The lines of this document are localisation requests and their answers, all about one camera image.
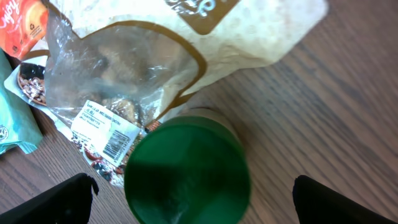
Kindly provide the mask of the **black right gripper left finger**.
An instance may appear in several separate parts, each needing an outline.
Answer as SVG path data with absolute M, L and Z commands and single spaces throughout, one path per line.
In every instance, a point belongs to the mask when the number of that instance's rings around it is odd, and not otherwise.
M 95 179 L 79 173 L 1 214 L 1 224 L 87 224 L 98 192 Z

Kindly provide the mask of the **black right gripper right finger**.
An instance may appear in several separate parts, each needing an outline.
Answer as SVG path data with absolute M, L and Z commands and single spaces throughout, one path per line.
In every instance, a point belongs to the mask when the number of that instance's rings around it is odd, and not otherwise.
M 306 175 L 295 179 L 292 196 L 300 224 L 397 224 Z

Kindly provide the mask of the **teal wet wipes pack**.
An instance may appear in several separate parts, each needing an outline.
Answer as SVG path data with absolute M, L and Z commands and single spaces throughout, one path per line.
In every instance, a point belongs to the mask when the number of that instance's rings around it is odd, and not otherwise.
M 4 86 L 11 72 L 11 65 L 1 52 L 1 153 L 18 146 L 29 154 L 37 149 L 42 133 L 29 105 Z

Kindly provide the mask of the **green lid jar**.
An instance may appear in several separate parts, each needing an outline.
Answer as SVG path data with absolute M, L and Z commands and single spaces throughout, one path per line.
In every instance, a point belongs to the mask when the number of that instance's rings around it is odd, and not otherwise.
M 139 223 L 238 223 L 251 198 L 243 145 L 219 112 L 188 110 L 136 146 L 124 191 Z

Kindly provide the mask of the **brown mushroom snack bag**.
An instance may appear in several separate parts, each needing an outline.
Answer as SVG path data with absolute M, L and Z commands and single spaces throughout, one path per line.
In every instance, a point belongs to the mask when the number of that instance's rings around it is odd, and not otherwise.
M 201 88 L 280 60 L 325 0 L 42 1 L 47 29 L 4 81 L 111 185 L 134 147 Z

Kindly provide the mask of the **orange tissue pack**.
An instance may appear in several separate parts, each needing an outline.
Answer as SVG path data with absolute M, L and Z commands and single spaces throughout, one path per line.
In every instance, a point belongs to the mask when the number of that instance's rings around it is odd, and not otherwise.
M 1 0 L 1 48 L 23 59 L 44 37 L 49 11 L 41 0 Z

